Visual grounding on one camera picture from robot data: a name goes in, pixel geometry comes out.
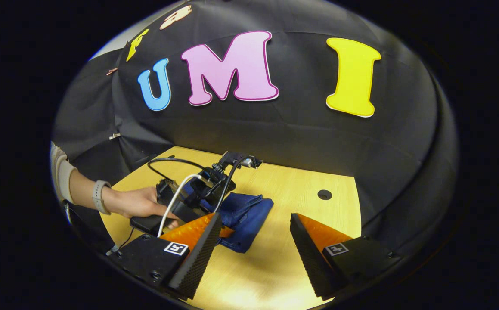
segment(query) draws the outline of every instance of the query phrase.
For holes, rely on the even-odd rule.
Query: wooden table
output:
[[[194,161],[204,167],[218,162],[221,155],[173,147],[159,157]],[[303,310],[324,304],[313,288],[289,232],[292,213],[318,220],[353,238],[361,235],[360,206],[354,178],[267,164],[258,168],[242,167],[234,173],[233,192],[259,195],[274,202],[251,248],[236,253],[216,246],[193,300],[188,303],[210,310]],[[160,162],[155,168],[180,183],[188,174],[198,173],[191,165]],[[161,176],[144,165],[113,186],[128,191],[155,186]],[[332,193],[330,200],[318,191]],[[121,245],[131,232],[129,220],[118,214],[101,215],[113,241]],[[135,229],[131,240],[142,233]]]

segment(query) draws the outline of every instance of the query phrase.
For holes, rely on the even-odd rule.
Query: hand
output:
[[[133,216],[147,217],[151,215],[163,216],[167,206],[157,203],[157,191],[155,186],[131,190],[129,192],[118,192],[111,188],[104,187],[102,200],[106,208],[113,213],[121,214],[126,218]],[[178,220],[178,217],[169,212],[168,218]],[[169,229],[178,227],[175,220],[169,224]]]

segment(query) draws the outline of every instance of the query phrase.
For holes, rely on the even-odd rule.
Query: yellow letter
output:
[[[326,43],[338,52],[338,84],[326,105],[337,111],[369,118],[374,114],[370,103],[374,61],[381,59],[375,49],[366,44],[331,37]]]
[[[135,55],[136,53],[136,47],[141,43],[141,41],[143,40],[143,35],[145,35],[146,33],[148,33],[148,30],[144,30],[143,33],[139,34],[131,43],[131,49],[129,50],[129,54],[127,55],[127,61],[129,61],[129,59],[131,59],[131,57],[133,57],[133,55]]]

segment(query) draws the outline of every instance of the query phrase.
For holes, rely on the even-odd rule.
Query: black fabric backdrop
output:
[[[115,183],[151,155],[177,145],[213,153],[242,151],[268,163],[354,176],[364,232],[405,254],[419,249],[446,211],[458,160],[456,140],[444,139],[435,158],[438,167],[422,177],[417,194],[388,208],[422,169],[438,125],[454,131],[448,102],[420,59],[393,35],[328,2],[189,4],[193,12],[167,29],[160,31],[159,26],[168,13],[151,24],[130,61],[125,61],[127,44],[83,68],[64,98],[55,126],[54,141],[72,162],[89,176]],[[182,52],[205,43],[222,58],[235,35],[251,30],[273,34],[267,60],[279,97],[268,102],[237,100],[232,96],[234,76],[226,100],[214,95],[206,106],[191,106]],[[329,37],[355,40],[380,52],[373,72],[372,117],[326,106],[338,70],[338,56],[326,45]],[[137,77],[162,58],[169,59],[172,99],[165,110],[154,112],[143,101]],[[104,74],[114,67],[117,72]],[[155,74],[150,83],[158,84]],[[153,92],[160,96],[158,88]],[[442,122],[437,119],[440,106]],[[108,141],[116,132],[121,137]],[[109,152],[110,159],[97,151],[99,144],[116,150]],[[398,212],[385,216],[387,209]],[[105,235],[96,212],[80,212],[91,214],[91,225]]]

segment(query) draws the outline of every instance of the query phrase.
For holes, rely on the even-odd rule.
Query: letter m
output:
[[[267,63],[268,31],[250,31],[234,37],[224,59],[205,44],[196,45],[182,54],[188,63],[192,105],[204,105],[213,100],[206,91],[204,79],[221,100],[226,100],[234,73],[238,72],[238,87],[234,96],[244,101],[265,101],[278,97],[278,88],[270,82]]]

